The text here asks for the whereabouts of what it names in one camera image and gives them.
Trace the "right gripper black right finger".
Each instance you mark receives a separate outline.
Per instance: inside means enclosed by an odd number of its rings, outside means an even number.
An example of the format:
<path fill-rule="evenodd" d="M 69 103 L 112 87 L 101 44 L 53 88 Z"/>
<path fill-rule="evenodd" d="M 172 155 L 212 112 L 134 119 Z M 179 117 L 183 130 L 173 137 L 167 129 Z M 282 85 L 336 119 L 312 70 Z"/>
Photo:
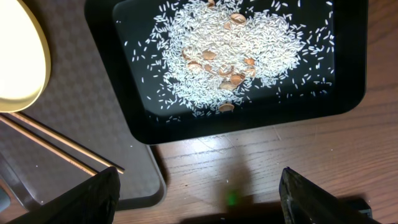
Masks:
<path fill-rule="evenodd" d="M 376 223 L 323 190 L 293 169 L 282 171 L 279 183 L 280 205 L 284 221 L 294 223 Z"/>

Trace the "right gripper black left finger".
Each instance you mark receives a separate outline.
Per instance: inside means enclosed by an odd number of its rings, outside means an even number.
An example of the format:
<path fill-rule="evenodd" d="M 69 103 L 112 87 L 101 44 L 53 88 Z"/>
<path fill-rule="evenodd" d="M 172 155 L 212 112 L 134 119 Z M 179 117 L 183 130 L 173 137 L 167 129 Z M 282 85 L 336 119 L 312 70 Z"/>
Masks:
<path fill-rule="evenodd" d="M 110 224 L 120 197 L 119 173 L 109 167 L 9 224 Z"/>

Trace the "pile of rice scraps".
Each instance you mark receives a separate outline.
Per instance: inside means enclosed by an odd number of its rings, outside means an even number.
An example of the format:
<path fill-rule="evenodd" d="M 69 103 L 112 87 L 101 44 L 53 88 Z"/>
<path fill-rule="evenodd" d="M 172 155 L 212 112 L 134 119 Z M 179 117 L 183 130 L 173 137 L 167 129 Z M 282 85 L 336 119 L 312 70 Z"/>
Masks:
<path fill-rule="evenodd" d="M 112 16 L 157 124 L 312 100 L 335 82 L 334 1 L 123 1 Z"/>

